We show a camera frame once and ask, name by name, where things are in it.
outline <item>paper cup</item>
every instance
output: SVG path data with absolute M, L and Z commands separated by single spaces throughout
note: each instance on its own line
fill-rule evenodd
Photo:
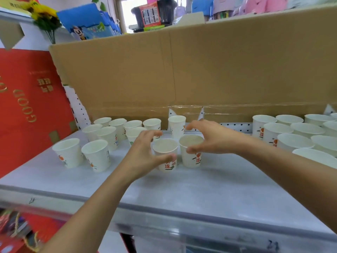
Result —
M 136 128 L 129 129 L 126 132 L 126 136 L 127 136 L 128 140 L 130 142 L 130 145 L 133 145 L 134 141 L 139 136 L 139 134 L 142 131 L 145 131 L 145 130 L 146 130 L 146 128 L 144 128 L 144 127 L 136 127 Z
M 133 121 L 128 121 L 126 123 L 124 123 L 123 127 L 125 130 L 125 135 L 128 132 L 128 130 L 132 129 L 132 128 L 137 128 L 137 127 L 141 127 L 141 124 L 143 122 L 139 121 L 139 120 L 133 120 Z
M 313 148 L 311 139 L 296 134 L 280 134 L 277 136 L 277 148 L 292 152 L 299 148 Z
M 263 125 L 271 122 L 277 122 L 277 119 L 269 115 L 254 115 L 252 136 L 258 138 L 259 140 L 262 140 L 264 132 Z
M 96 134 L 99 139 L 103 139 L 107 141 L 107 147 L 110 152 L 114 151 L 118 147 L 117 133 L 116 127 L 108 126 L 99 129 L 96 131 Z
M 95 120 L 94 124 L 102 124 L 103 127 L 108 127 L 110 121 L 111 121 L 110 117 L 103 117 L 103 118 L 99 118 L 99 119 Z
M 325 136 L 337 137 L 337 121 L 327 121 L 323 123 L 322 128 L 325 130 Z
M 290 126 L 282 123 L 266 123 L 263 125 L 264 135 L 263 141 L 271 146 L 277 147 L 277 136 L 282 133 L 293 133 L 294 130 Z
M 91 142 L 98 139 L 96 131 L 98 131 L 102 127 L 102 124 L 93 124 L 82 129 L 82 132 L 87 137 L 88 141 Z
M 52 149 L 67 168 L 75 168 L 84 160 L 78 138 L 57 142 Z
M 204 139 L 197 135 L 185 135 L 179 140 L 181 157 L 183 159 L 183 164 L 188 168 L 195 168 L 200 166 L 201 153 L 189 154 L 186 153 L 186 149 L 192 145 L 201 144 Z
M 84 153 L 94 172 L 105 171 L 111 165 L 107 145 L 106 140 L 99 139 L 85 144 L 82 147 L 82 153 Z
M 335 121 L 336 119 L 329 115 L 323 115 L 323 114 L 306 114 L 304 116 L 304 122 L 315 124 L 317 126 L 322 126 L 323 123 L 326 121 Z
M 283 123 L 285 125 L 290 126 L 292 123 L 296 122 L 304 122 L 304 120 L 301 117 L 295 116 L 295 115 L 289 115 L 289 114 L 281 114 L 276 116 L 277 123 Z
M 290 127 L 294 130 L 293 134 L 301 135 L 306 138 L 311 138 L 311 136 L 315 135 L 323 135 L 325 133 L 324 129 L 321 127 L 309 123 L 292 123 Z
M 333 157 L 337 157 L 337 138 L 330 136 L 312 136 L 311 140 L 314 142 L 314 149 L 328 153 Z
M 158 139 L 153 143 L 152 148 L 155 155 L 178 153 L 178 143 L 173 139 Z M 176 166 L 177 160 L 161 164 L 158 168 L 163 172 L 171 172 Z
M 174 115 L 169 117 L 168 123 L 171 128 L 171 134 L 174 139 L 180 139 L 185 134 L 186 117 Z
M 143 121 L 144 127 L 149 131 L 149 130 L 161 130 L 161 120 L 157 118 L 153 119 L 147 119 Z M 153 141 L 156 141 L 160 138 L 160 136 L 154 136 Z
M 309 148 L 296 149 L 293 153 L 337 169 L 337 159 L 328 153 Z
M 124 118 L 119 118 L 119 119 L 115 119 L 112 120 L 111 122 L 109 122 L 109 126 L 113 126 L 116 128 L 116 132 L 117 132 L 117 140 L 119 142 L 121 142 L 124 139 L 127 139 L 126 135 L 125 135 L 125 129 L 123 127 L 123 125 L 126 123 L 126 119 Z

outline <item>white shelf surface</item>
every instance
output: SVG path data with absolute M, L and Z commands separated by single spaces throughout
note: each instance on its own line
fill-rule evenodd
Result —
M 170 136 L 170 133 L 164 133 L 163 137 Z M 79 138 L 82 146 L 87 143 L 81 131 L 68 138 Z M 49 192 L 60 198 L 67 195 L 87 199 L 116 168 L 129 148 L 127 140 L 120 142 L 119 148 L 110 153 L 112 166 L 103 173 L 94 173 L 87 162 L 66 169 L 49 148 L 0 179 L 0 186 L 1 189 L 20 188 L 23 192 L 27 189 Z M 179 157 L 178 161 L 179 165 L 172 173 L 154 170 L 132 183 L 120 207 L 131 206 L 133 210 L 154 215 L 181 215 L 247 229 L 264 230 L 267 227 L 271 230 L 274 227 L 278 232 L 284 229 L 282 233 L 301 230 L 312 233 L 313 237 L 319 234 L 321 238 L 326 236 L 337 242 L 337 236 L 326 225 L 240 156 L 203 153 L 201 166 L 196 169 L 184 167 Z M 117 211 L 118 215 L 127 217 L 126 213 Z

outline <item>clear packing tape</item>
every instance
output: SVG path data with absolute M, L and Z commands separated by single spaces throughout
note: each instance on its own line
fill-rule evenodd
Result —
M 337 110 L 337 102 L 329 103 L 329 110 Z M 87 113 L 91 121 L 101 117 L 112 119 L 125 118 L 144 121 L 150 118 L 161 119 L 162 129 L 168 128 L 170 115 L 183 115 L 186 122 L 191 122 L 203 117 L 215 122 L 251 122 L 257 114 L 276 116 L 291 114 L 304 117 L 305 114 L 323 114 L 327 110 L 327 103 L 278 103 L 278 104 L 241 104 L 241 105 L 209 105 L 209 106 L 142 106 L 142 107 L 91 107 Z

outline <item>gold chinese character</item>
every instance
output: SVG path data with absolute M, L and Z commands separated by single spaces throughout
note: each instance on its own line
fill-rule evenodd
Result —
M 44 88 L 42 86 L 40 88 L 42 89 L 42 92 L 48 92 L 48 90 L 46 88 Z
M 39 85 L 44 85 L 44 80 L 43 79 L 37 79 L 37 81 L 39 82 Z
M 45 78 L 44 82 L 45 82 L 45 84 L 51 84 L 52 83 L 49 78 Z

